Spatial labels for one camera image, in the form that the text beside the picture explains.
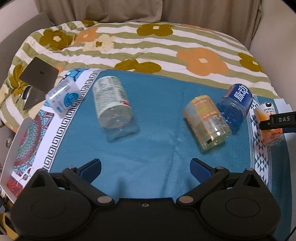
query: bottle label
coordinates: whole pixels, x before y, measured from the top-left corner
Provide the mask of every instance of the bottle label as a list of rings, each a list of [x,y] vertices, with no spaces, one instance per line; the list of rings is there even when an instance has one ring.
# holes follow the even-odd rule
[[[228,127],[218,108],[207,95],[201,95],[191,100],[186,105],[183,113],[198,139],[201,136],[197,131],[197,126],[201,123],[203,123],[208,135]]]
[[[93,93],[99,118],[105,110],[113,106],[123,105],[131,107],[124,88],[117,77],[105,76],[98,79],[94,83]]]
[[[67,93],[64,97],[64,105],[66,107],[72,105],[74,101],[76,101],[79,98],[78,94],[75,92]]]
[[[272,103],[262,103],[254,110],[257,122],[269,120],[270,115],[276,114]],[[266,145],[273,145],[275,142],[280,142],[283,138],[283,129],[260,130],[262,143]]]
[[[251,91],[242,84],[235,84],[230,87],[224,97],[230,97],[239,102],[242,106],[248,108],[252,104],[250,100],[253,98]]]

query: teal blanket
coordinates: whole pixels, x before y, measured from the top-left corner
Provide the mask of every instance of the teal blanket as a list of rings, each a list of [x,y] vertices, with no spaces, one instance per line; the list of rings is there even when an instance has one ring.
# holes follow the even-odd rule
[[[54,159],[51,172],[69,166],[79,167],[99,158],[102,172],[92,183],[104,193],[118,198],[173,197],[186,193],[198,181],[191,175],[193,157],[210,166],[223,166],[231,172],[255,168],[281,208],[281,222],[274,234],[283,240],[291,225],[291,179],[285,140],[264,147],[258,135],[253,108],[272,99],[255,96],[252,109],[237,134],[207,153],[201,153],[195,136],[183,116],[185,105],[207,94],[214,103],[226,90],[183,82],[157,75],[106,70],[118,77],[127,93],[140,132],[108,143],[97,120],[92,91],[76,112]]]

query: orange juice bottle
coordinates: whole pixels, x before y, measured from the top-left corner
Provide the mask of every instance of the orange juice bottle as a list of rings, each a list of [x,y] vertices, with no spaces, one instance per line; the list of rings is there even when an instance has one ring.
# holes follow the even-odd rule
[[[183,113],[203,150],[215,147],[231,135],[224,117],[207,95],[195,97]]]
[[[254,110],[255,117],[260,123],[261,121],[269,120],[270,115],[276,114],[274,106],[272,103],[264,102]],[[261,141],[265,146],[272,146],[276,142],[280,142],[283,139],[283,129],[274,129],[274,130],[260,130]]]

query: red logo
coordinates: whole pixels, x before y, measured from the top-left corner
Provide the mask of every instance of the red logo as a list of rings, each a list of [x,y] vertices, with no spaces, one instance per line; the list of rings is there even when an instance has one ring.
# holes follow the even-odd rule
[[[125,100],[123,100],[122,103],[125,104],[125,105],[127,105],[127,106],[129,106],[129,107],[131,106],[131,105],[130,105],[127,101],[125,101]]]

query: small white bottle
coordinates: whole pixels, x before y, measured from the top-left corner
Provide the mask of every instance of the small white bottle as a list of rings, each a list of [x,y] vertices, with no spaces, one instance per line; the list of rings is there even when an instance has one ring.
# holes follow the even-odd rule
[[[93,85],[97,117],[107,129],[121,128],[132,119],[131,106],[120,80],[114,76],[98,79]]]
[[[80,97],[81,92],[70,76],[63,79],[45,95],[50,106],[61,118],[65,117],[71,105]]]

